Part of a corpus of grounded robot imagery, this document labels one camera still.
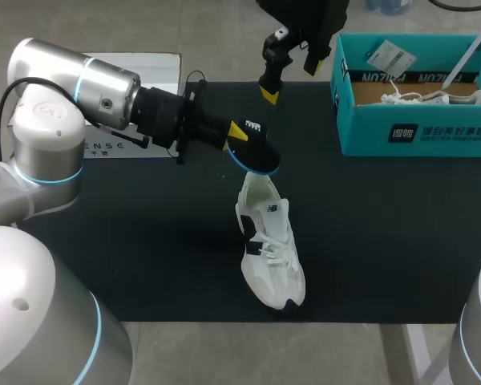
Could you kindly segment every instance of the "black cable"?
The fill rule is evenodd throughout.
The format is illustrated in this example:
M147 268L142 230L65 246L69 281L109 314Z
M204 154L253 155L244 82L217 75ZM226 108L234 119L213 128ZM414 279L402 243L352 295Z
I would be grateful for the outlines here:
M203 80L207 80L207 78L205 78L205 75L204 75L203 72L201 72L200 70L194 70L194 71L191 71L191 73L188 75L187 79L185 80L186 85L187 85L187 83L189 83L189 78L191 77L191 75L195 74L195 73L201 74L201 76L203 76Z
M443 10L452 10L453 12L476 12L481 10L481 6L450 6L439 0L430 0L430 3Z
M99 124L96 122L90 120L85 116L85 114L82 111L82 108L79 106L77 102L74 101L73 96L71 96L64 88L59 86L57 83L52 82L51 80L43 79L43 78L35 78L35 77L28 77L28 78L21 78L18 80L15 80L13 83L9 85L9 87L6 88L6 90L3 92L2 98L0 99L0 162L2 162L2 114L3 114L3 108L6 105L7 101L7 96L19 85L22 83L30 83L30 84L40 84L43 86L48 86L52 87L55 90L59 91L66 99L68 99L71 103L73 103L84 115L84 118L91 123L93 126L99 128Z

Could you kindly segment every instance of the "shoe tongue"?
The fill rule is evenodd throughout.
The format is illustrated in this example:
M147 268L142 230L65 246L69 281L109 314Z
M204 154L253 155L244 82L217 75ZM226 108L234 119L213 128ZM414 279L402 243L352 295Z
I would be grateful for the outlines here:
M265 234L280 242L287 242L289 232L289 201L265 201L256 206L262 216Z

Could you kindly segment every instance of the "white paper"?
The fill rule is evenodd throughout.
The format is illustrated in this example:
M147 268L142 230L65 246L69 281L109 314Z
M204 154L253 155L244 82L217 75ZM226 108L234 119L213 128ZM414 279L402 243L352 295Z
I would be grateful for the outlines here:
M399 78L417 58L385 40L367 62L387 74Z

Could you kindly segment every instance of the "white sneaker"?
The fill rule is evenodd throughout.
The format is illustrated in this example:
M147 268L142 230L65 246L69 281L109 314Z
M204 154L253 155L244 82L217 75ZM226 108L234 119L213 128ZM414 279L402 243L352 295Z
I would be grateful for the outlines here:
M268 176L248 172L235 206L246 249L242 274L265 305L292 310L305 299L305 275L289 223L289 201Z

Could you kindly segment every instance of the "shoe box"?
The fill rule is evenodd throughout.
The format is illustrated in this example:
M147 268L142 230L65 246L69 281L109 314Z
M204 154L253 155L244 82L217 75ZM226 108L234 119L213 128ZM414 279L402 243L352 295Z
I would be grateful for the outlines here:
M383 94L395 93L391 80L402 95L440 90L474 40L448 34L340 34L331 93L342 153L481 157L481 105L381 103ZM378 62L379 54L384 60ZM444 91L469 96L479 89L481 44Z

